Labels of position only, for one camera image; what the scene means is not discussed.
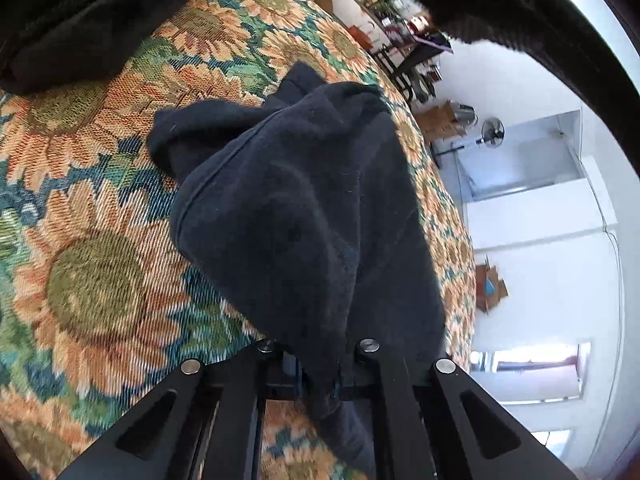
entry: sunflower pattern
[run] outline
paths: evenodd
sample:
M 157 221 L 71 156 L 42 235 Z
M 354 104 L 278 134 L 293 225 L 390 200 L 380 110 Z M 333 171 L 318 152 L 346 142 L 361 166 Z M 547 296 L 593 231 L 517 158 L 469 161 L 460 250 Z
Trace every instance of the sunflower pattern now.
M 203 98 L 259 106 L 296 60 L 328 82 L 383 88 L 446 309 L 468 364 L 471 243 L 404 100 L 308 0 L 191 0 L 119 76 L 0 93 L 0 430 L 35 478 L 55 478 L 181 361 L 260 338 L 174 250 L 174 184 L 145 148 L 154 113 Z M 270 402 L 262 480 L 364 480 L 295 403 Z

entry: orange petal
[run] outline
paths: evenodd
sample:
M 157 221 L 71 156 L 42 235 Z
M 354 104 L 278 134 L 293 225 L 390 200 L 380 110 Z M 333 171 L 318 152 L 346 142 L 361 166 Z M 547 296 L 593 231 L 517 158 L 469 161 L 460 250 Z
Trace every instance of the orange petal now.
M 82 346 L 83 346 L 82 342 L 76 342 L 74 340 L 72 341 L 72 343 L 67 344 L 65 346 L 66 347 L 66 367 L 65 367 L 66 377 L 69 380 L 69 382 L 73 384 L 73 386 L 75 386 L 76 388 L 78 387 L 79 378 L 80 378 L 79 365 L 80 365 L 80 354 L 83 350 Z
M 95 226 L 94 187 L 90 180 L 82 180 L 69 188 L 68 204 L 78 228 L 89 231 Z
M 231 50 L 223 41 L 214 41 L 210 44 L 210 48 L 213 51 L 213 56 L 218 61 L 231 61 L 233 56 L 231 55 Z
M 244 44 L 237 41 L 233 41 L 227 45 L 231 51 L 237 56 L 242 56 L 245 53 Z
M 66 332 L 64 332 L 63 330 L 56 331 L 56 338 L 52 356 L 53 371 L 55 371 L 56 373 L 62 373 L 66 371 L 66 367 L 69 361 L 69 349 L 74 345 L 76 345 L 76 342 L 73 341 Z M 71 378 L 69 378 L 69 382 L 71 382 L 72 385 L 76 387 L 76 383 L 71 381 Z
M 144 92 L 146 95 L 157 101 L 162 101 L 166 97 L 164 95 L 163 89 L 158 88 L 158 86 L 153 84 L 146 84 L 144 86 L 141 86 L 140 91 Z
M 140 96 L 140 83 L 143 77 L 135 72 L 125 72 L 118 76 L 109 86 L 104 106 L 107 110 L 128 110 Z
M 0 115 L 9 115 L 9 114 L 26 114 L 29 110 L 30 101 L 24 97 L 13 96 L 8 101 L 2 104 L 0 108 Z
M 97 153 L 101 149 L 100 142 L 94 138 L 96 130 L 101 131 L 99 126 L 96 126 L 95 124 L 88 124 L 84 128 L 84 135 L 76 137 L 77 141 L 82 142 L 84 147 L 91 153 Z
M 139 226 L 146 221 L 147 199 L 146 191 L 138 189 L 127 198 L 118 220 L 117 231 L 128 232 L 130 227 Z
M 14 146 L 12 152 L 8 153 L 8 155 L 10 157 L 16 156 L 20 160 L 25 160 L 25 158 L 26 160 L 28 160 L 33 154 L 33 151 L 31 150 L 32 144 L 38 143 L 38 139 L 36 137 L 37 136 L 33 135 L 30 132 L 25 132 L 23 141 L 20 144 Z
M 164 348 L 180 337 L 180 326 L 166 317 L 147 319 L 140 323 L 136 336 L 143 343 Z
M 59 247 L 68 245 L 76 234 L 76 222 L 69 211 L 66 196 L 61 189 L 51 191 L 47 200 L 45 219 L 48 229 L 43 230 L 43 234 L 47 238 L 54 236 L 59 241 Z
M 47 160 L 52 178 L 64 178 L 71 165 L 71 153 L 66 150 L 68 140 L 53 137 L 47 149 Z
M 167 358 L 161 348 L 145 345 L 142 341 L 133 339 L 130 352 L 135 362 L 145 370 L 160 370 L 167 365 Z
M 72 445 L 82 439 L 82 427 L 79 424 L 65 424 L 56 431 L 58 436 Z
M 169 314 L 184 309 L 189 301 L 187 294 L 181 289 L 172 287 L 173 290 L 152 290 L 146 297 L 146 307 L 149 312 L 162 312 Z
M 78 387 L 80 397 L 85 397 L 91 386 L 91 365 L 88 362 L 89 352 L 83 348 L 78 356 Z
M 189 0 L 187 6 L 194 9 L 209 10 L 209 4 L 206 0 Z
M 145 261 L 147 260 L 146 253 L 154 250 L 152 246 L 156 243 L 156 240 L 149 235 L 149 232 L 144 224 L 136 224 L 136 221 L 137 219 L 129 223 L 129 225 L 125 227 L 126 230 L 121 233 L 124 234 L 139 249 L 138 251 L 136 251 L 136 254 L 140 259 L 140 264 L 144 265 Z
M 190 56 L 197 56 L 198 54 L 206 54 L 206 52 L 201 53 L 198 51 L 198 42 L 195 41 L 195 38 L 187 32 L 179 34 L 174 38 L 174 46 L 176 47 L 177 50 L 185 52 Z M 203 59 L 209 60 L 207 56 L 203 56 Z
M 118 141 L 108 130 L 98 124 L 88 124 L 84 128 L 84 134 L 95 140 L 95 151 L 99 153 L 115 153 L 118 151 Z
M 264 100 L 262 98 L 259 98 L 258 96 L 255 96 L 253 94 L 244 94 L 241 98 L 240 98 L 240 104 L 243 104 L 244 106 L 255 106 L 255 107 L 259 107 L 262 106 L 262 103 L 264 102 Z
M 124 382 L 124 374 L 122 371 L 123 363 L 112 360 L 113 357 L 110 356 L 110 360 L 108 360 L 104 365 L 104 372 L 106 375 L 106 383 L 107 387 L 105 389 L 105 393 L 110 396 L 119 395 L 122 391 L 122 384 Z
M 144 240 L 153 240 L 153 244 L 150 244 L 143 251 L 146 266 L 152 266 L 160 254 L 175 251 L 169 236 L 169 222 L 167 220 L 156 221 L 148 225 L 142 232 L 144 237 L 137 238 L 139 243 Z
M 118 193 L 111 181 L 102 181 L 97 204 L 97 227 L 100 230 L 116 230 L 118 226 Z
M 177 265 L 164 265 L 164 268 L 153 267 L 148 270 L 148 280 L 144 280 L 145 290 L 148 296 L 154 296 L 157 292 L 172 290 L 175 293 L 180 293 L 182 284 L 180 282 L 181 274 L 184 272 L 182 266 Z M 154 300 L 150 300 L 147 297 L 147 302 L 153 304 Z
M 2 127 L 0 157 L 7 158 L 14 153 L 16 146 L 24 142 L 26 128 L 24 124 L 13 118 Z
M 43 292 L 23 295 L 14 299 L 14 312 L 21 322 L 31 324 L 46 314 L 46 300 Z
M 137 131 L 132 130 L 131 128 L 123 124 L 121 115 L 107 108 L 101 110 L 96 115 L 94 121 L 96 124 L 98 124 L 98 126 L 101 126 L 112 136 L 115 136 L 118 139 L 132 137 L 138 133 Z M 106 150 L 103 153 L 114 153 L 117 149 L 117 146 L 114 148 L 113 144 L 110 144 L 109 146 L 105 146 L 105 149 Z
M 88 168 L 93 166 L 94 164 L 98 164 L 99 158 L 98 154 L 95 152 L 91 152 L 87 149 L 84 142 L 82 142 L 82 135 L 75 136 L 73 142 L 71 143 L 71 152 L 73 156 L 73 161 L 80 168 Z
M 180 29 L 176 27 L 172 22 L 164 22 L 156 31 L 154 32 L 154 36 L 162 36 L 163 38 L 172 38 L 174 37 Z
M 55 346 L 57 332 L 58 322 L 52 313 L 47 312 L 35 330 L 35 338 L 39 348 L 51 350 Z
M 50 247 L 49 241 L 45 239 L 38 228 L 27 228 L 23 234 L 31 250 L 31 261 L 37 267 L 48 266 L 49 260 L 52 259 L 57 249 Z
M 49 269 L 38 267 L 33 264 L 26 264 L 18 268 L 15 273 L 14 288 L 16 295 L 20 296 L 24 292 L 34 291 L 44 292 L 47 286 Z
M 28 135 L 26 142 L 15 148 L 15 155 L 24 164 L 24 187 L 29 190 L 38 191 L 45 175 L 49 173 L 49 162 L 46 157 L 48 143 L 46 137 Z
M 103 392 L 106 387 L 105 364 L 108 359 L 107 352 L 95 346 L 88 346 L 84 349 L 86 362 L 89 365 L 89 376 L 94 382 L 97 390 Z
M 130 388 L 140 386 L 146 379 L 146 370 L 137 362 L 129 350 L 129 342 L 122 344 L 119 353 L 122 357 L 118 360 L 120 363 L 119 370 L 122 374 L 124 383 Z

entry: cardboard box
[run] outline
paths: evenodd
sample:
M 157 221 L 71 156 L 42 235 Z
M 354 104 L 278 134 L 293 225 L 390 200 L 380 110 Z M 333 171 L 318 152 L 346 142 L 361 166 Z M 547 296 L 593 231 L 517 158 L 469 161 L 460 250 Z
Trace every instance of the cardboard box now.
M 434 106 L 425 112 L 414 114 L 415 122 L 420 126 L 424 142 L 437 139 L 466 135 L 465 129 L 456 120 L 456 115 L 449 102 L 442 106 Z
M 476 308 L 488 314 L 502 298 L 508 295 L 504 280 L 498 277 L 496 267 L 489 265 L 489 258 L 484 261 L 484 264 L 476 266 Z

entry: window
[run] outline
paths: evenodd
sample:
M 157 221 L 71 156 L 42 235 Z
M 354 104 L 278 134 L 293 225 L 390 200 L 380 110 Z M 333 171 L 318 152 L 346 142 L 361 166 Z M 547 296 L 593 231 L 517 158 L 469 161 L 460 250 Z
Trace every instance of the window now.
M 591 344 L 545 344 L 471 353 L 471 376 L 503 405 L 577 399 Z
M 494 372 L 542 370 L 578 362 L 578 345 L 539 345 L 494 352 Z
M 560 458 L 571 436 L 571 430 L 536 431 L 531 434 L 540 444 L 546 446 L 551 453 Z

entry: green sunflower center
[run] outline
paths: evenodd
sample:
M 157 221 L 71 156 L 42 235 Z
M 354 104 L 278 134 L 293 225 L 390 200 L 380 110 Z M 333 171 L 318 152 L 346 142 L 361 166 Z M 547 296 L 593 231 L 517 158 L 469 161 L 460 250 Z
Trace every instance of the green sunflower center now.
M 125 237 L 104 232 L 77 240 L 55 259 L 47 302 L 60 324 L 78 337 L 130 337 L 144 314 L 143 271 Z
M 312 480 L 316 476 L 316 467 L 311 462 L 288 464 L 287 473 L 291 479 Z
M 175 19 L 177 25 L 199 38 L 212 39 L 224 31 L 224 24 L 211 12 L 183 7 Z
M 407 149 L 415 153 L 419 152 L 420 145 L 415 138 L 414 129 L 405 121 L 399 121 L 399 124 L 396 124 L 396 126 L 398 127 L 400 136 L 402 137 L 404 145 L 407 147 Z
M 346 57 L 351 59 L 358 55 L 358 49 L 354 46 L 346 34 L 336 32 L 334 34 L 335 47 Z
M 290 65 L 293 65 L 296 61 L 302 61 L 318 72 L 319 75 L 326 77 L 326 74 L 318 63 L 316 56 L 308 50 L 295 45 L 284 45 L 282 47 L 282 53 L 290 60 Z
M 106 83 L 80 83 L 36 94 L 29 119 L 47 137 L 75 133 L 93 119 L 107 95 Z
M 273 10 L 280 15 L 289 13 L 289 3 L 287 0 L 254 0 L 258 5 Z
M 64 440 L 36 424 L 4 423 L 2 431 L 7 434 L 18 456 L 29 457 L 29 466 L 43 465 L 60 473 L 77 456 Z

